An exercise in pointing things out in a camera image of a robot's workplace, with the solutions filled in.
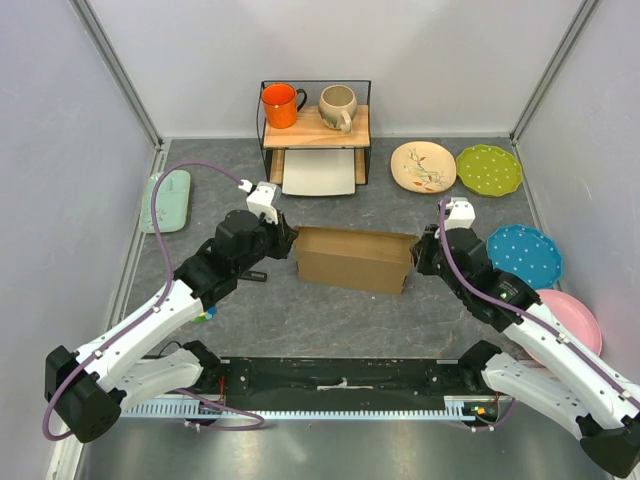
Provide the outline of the brown cardboard box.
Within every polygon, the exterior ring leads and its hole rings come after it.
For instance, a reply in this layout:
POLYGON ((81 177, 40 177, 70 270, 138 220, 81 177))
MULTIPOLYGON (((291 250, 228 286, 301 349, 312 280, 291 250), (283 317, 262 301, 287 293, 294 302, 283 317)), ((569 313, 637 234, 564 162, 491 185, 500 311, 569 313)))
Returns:
POLYGON ((298 229, 298 277, 309 283, 399 295, 413 268, 411 234, 304 226, 298 229))

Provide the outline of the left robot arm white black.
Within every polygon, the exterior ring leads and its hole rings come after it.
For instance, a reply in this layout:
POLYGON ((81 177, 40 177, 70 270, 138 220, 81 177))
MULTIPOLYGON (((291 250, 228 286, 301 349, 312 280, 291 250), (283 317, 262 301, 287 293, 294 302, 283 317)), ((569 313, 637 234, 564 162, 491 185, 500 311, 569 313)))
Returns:
POLYGON ((284 259, 298 236, 282 212, 229 212, 212 238, 188 257, 165 286, 119 325, 74 351, 64 346, 45 359, 44 436, 89 443, 106 433, 123 410, 167 391, 208 393, 219 382, 218 359, 198 342, 167 359, 139 360, 178 327, 216 306, 240 277, 265 258, 284 259))

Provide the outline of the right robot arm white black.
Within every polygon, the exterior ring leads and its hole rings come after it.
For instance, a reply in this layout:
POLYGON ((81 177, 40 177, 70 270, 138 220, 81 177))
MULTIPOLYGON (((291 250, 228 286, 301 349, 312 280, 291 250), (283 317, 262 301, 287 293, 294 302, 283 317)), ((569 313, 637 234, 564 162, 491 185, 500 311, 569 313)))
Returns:
POLYGON ((639 386, 589 350, 514 274, 492 266, 470 228, 427 226, 412 247, 416 270, 436 275, 473 317, 532 353, 546 378, 486 343, 470 349, 479 359, 458 368, 467 392, 487 387, 514 396, 570 432, 586 455, 614 477, 639 465, 639 386))

